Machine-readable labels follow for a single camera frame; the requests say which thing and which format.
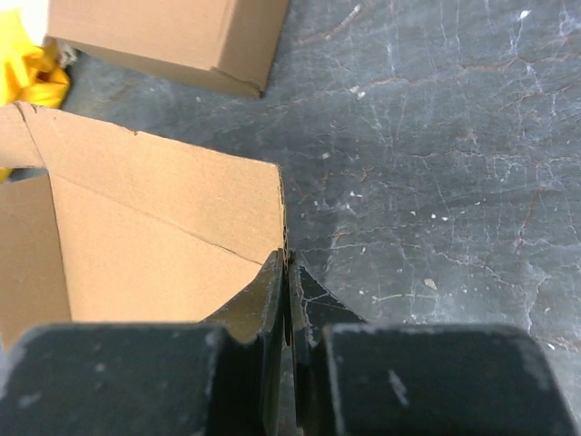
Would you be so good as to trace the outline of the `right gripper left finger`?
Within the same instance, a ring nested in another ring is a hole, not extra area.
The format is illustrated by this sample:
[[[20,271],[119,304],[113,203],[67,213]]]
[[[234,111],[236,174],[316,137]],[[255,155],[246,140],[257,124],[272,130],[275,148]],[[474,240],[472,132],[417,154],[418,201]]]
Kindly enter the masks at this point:
[[[207,318],[224,327],[209,435],[278,433],[284,273],[282,251],[272,252],[255,278]]]

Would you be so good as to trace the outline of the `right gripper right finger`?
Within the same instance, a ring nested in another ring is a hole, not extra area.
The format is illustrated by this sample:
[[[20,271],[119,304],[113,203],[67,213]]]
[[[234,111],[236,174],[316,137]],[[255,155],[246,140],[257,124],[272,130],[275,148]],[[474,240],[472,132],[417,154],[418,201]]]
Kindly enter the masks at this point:
[[[311,355],[321,341],[323,327],[365,320],[311,275],[300,253],[289,253],[287,291],[286,341],[292,351],[296,421],[305,430],[314,386]]]

